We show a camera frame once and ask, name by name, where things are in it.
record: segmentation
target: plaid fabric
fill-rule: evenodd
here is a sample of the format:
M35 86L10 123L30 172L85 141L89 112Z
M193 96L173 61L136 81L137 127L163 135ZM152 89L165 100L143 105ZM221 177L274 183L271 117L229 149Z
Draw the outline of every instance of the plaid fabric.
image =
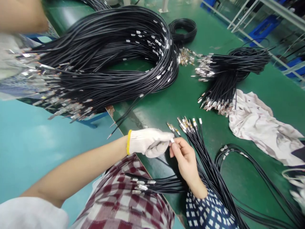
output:
M98 184L77 220L85 218L82 229L172 228L174 212L159 194L132 194L132 173L149 178L135 154L116 163Z

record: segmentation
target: black cable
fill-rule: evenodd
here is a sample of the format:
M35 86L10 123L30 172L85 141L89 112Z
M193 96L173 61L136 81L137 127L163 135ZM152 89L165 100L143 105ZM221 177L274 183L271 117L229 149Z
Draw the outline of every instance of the black cable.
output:
M224 206L235 217L236 222L238 223L238 226L240 228L249 228L241 218L241 214L268 228L288 228L288 229L293 229L296 227L302 228L300 227L300 225L303 225L304 217L301 211L285 199L285 197L280 193L280 191L271 183L268 177L266 177L266 182L271 183L271 185L269 185L268 187L270 188L272 194L274 195L276 200L280 203L280 206L284 209L288 217L294 222L295 226L291 226L280 219L267 216L265 214L262 214L254 210L253 208L240 202L236 197L234 197L230 193L220 174L221 163L223 162L223 158L225 158L228 155L229 152L228 150L233 150L234 152L238 152L238 153L242 153L242 151L245 152L244 150L242 150L241 148L236 148L237 146L230 144L228 145L228 149L226 150L222 149L222 152L220 152L216 156L215 162L213 162L209 153L206 150L205 143L203 140L201 119L199 119L200 125L197 125L195 119L191 121L188 120L186 117L183 117L182 120L178 119L178 121L180 123L180 127L187 135L190 144L197 151L199 161L202 164L201 167L201 165L197 161L198 173L201 180L208 188L214 191L214 193L222 201ZM253 161L253 164L258 169L261 175L264 174L263 170L260 169L260 166L257 164L257 162L254 161L254 159L252 160L251 156L248 155L248 153L245 153L244 155L248 156L248 159ZM138 190L136 190L138 193L169 194L169 193L180 193L188 190L187 184L181 182L183 181L183 179L181 177L177 177L176 175L158 179L157 182L155 182L156 179L147 180L140 178L139 180L144 182L142 183L144 186L141 186L141 188L138 188ZM240 205L242 205L242 207L236 205L234 199L238 201Z
M188 48L185 48L184 45L194 40L197 34L196 23L188 18L180 18L173 20L168 26L172 33L173 41L179 51L179 63L181 65L194 65L195 58L199 55L189 50ZM186 34L177 33L178 29L185 30Z
M292 226L288 225L287 223L276 219L277 223L278 223L278 227L280 227L280 228L304 228L305 217L302 214L302 211L299 208L295 207L292 203L290 203L286 199L286 197L281 193L281 191L269 179L269 177L264 172L262 167L258 164L258 162L244 149L242 149L241 147L239 147L235 144L225 145L219 151L219 153L217 154L216 159L215 159L215 164L216 164L218 170L221 171L221 166L222 166L223 161L226 159L226 157L229 154L232 154L233 152L243 155L245 158L247 158L247 160L249 160L253 164L255 169L258 171L260 176L265 181L266 185L268 186L269 190L271 191L272 195L274 196L274 198L276 199L276 201L278 202L280 207L283 209L283 211L286 213L286 215L290 218L290 220L294 223L294 227L292 227ZM249 206L247 206L245 204L243 204L243 205L257 213L257 211L250 208ZM265 221L265 222L268 222L269 224L272 223L274 225L274 218L271 218L271 217L266 216L261 213L260 213L260 216L257 216L256 214L252 214L251 212L247 211L246 209L242 209L242 208L240 208L240 211L244 215L250 217L251 219L253 219L255 221L258 221L258 222Z
M179 69L177 48L164 19L134 5L90 14L62 37L28 53L38 53L45 65L38 69L46 76L42 90L49 92L38 103L62 105L51 118L66 114L73 121L83 120L108 105L134 100L116 121L116 129L147 94L169 87ZM154 67L145 72L109 70L132 59Z
M178 46L178 49L181 48L181 45L192 42L197 34L196 23L188 18L180 18L173 20L168 25L168 27L172 33L173 41ZM184 29L185 31L187 31L187 33L177 33L177 29Z
M229 55L202 56L196 68L199 81L211 81L210 88L198 99L200 108L206 111L215 109L218 114L227 115L232 109L236 85L251 72L260 74L271 60L268 49L260 47L239 47Z
M111 9L111 7L104 0L80 0L80 1L92 7L95 11Z

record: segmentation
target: blue patterned fabric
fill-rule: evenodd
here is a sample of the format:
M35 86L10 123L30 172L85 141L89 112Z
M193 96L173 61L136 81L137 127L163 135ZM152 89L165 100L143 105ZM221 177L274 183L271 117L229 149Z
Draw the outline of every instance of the blue patterned fabric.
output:
M186 217L190 228L227 229L238 228L234 216L225 208L222 202L207 188L205 199L196 198L191 191L186 197Z

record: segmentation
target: green workbench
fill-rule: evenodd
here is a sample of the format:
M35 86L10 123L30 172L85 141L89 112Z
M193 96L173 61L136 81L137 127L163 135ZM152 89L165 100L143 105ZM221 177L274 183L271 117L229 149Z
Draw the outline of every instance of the green workbench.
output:
M139 2L144 6L145 0ZM199 7L200 1L194 0L190 4L186 1L170 1L168 13L162 16L169 23L173 19L187 17L197 23L198 32L195 40L187 47L196 53L210 52L226 54L230 49L240 47L243 42L234 34L226 30L225 26L213 15ZM153 10L161 8L158 1ZM72 0L51 1L45 3L45 10L50 22L59 34L62 34L77 19L92 13L93 10L79 2ZM124 62L116 68L146 70L149 66L143 62ZM289 194L290 184L281 176L284 167L279 161L263 153L252 141L235 137L229 129L228 118L217 115L214 111L206 112L199 109L197 99L204 92L209 83L198 82L191 78L194 66L180 66L178 79L168 89L146 96L129 113L128 118L121 125L121 132L126 135L130 129L147 127L169 131L166 122L178 127L176 117L185 115L188 118L202 118L204 139L212 158L219 149L228 143L234 143L247 150L259 162L270 179L293 202ZM253 91L258 97L271 107L277 120L291 124L303 135L305 134L305 93L280 71L268 64L260 75L251 73L238 84L238 89L248 93ZM128 109L131 102L115 104L114 120L118 119ZM156 159L149 159L138 155L147 171L153 178L167 177L173 171ZM176 166L175 159L170 159L168 152L165 160ZM240 155L231 155L226 159L222 168L222 175L229 190L240 201L266 215L291 223L283 210L273 198L270 190L260 178L249 161ZM183 195L166 195L166 199L175 213L185 221L185 197ZM246 222L251 228L264 228L249 220Z

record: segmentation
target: gloved hand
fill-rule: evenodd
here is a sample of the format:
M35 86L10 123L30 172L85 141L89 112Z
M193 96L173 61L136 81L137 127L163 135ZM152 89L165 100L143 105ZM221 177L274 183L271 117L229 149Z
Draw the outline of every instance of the gloved hand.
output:
M127 140L127 154L142 153L149 158L158 157L168 148L173 133L162 132L159 129L148 128L130 130Z

